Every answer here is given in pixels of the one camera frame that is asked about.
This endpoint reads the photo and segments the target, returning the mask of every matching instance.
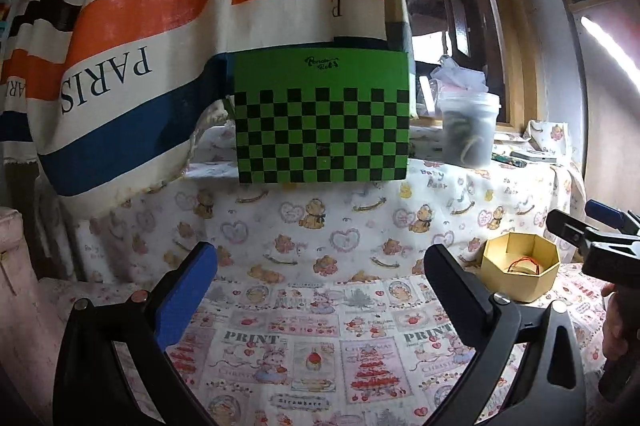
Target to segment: checkerboard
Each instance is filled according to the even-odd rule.
[[[338,81],[322,85],[318,79],[336,76],[315,70],[303,69],[306,75],[299,77],[297,86],[288,81],[270,84],[263,78],[259,88],[242,89],[242,81],[236,81],[240,182],[404,179],[409,151],[408,87],[376,81],[371,82],[374,86],[344,86]]]

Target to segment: striped curtain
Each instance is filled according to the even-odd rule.
[[[207,109],[233,94],[234,53],[410,54],[407,19],[404,0],[18,0],[2,46],[5,150],[37,154],[72,216],[100,216],[180,175]]]

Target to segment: white plastic bucket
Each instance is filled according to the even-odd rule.
[[[444,162],[486,168],[491,162],[500,98],[477,92],[443,92],[440,109]]]

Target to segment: yellow octagonal box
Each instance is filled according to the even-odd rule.
[[[531,303],[551,289],[559,268],[556,244],[536,234],[509,232],[487,241],[480,279],[491,292]]]

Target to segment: hand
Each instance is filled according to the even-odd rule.
[[[607,283],[602,288],[602,296],[604,297],[613,293],[609,299],[607,317],[602,326],[602,353],[610,361],[617,361],[626,354],[626,351],[629,348],[626,339],[622,337],[624,325],[622,323],[620,312],[618,311],[618,302],[616,300],[617,295],[615,294],[615,290],[616,286],[612,283]]]

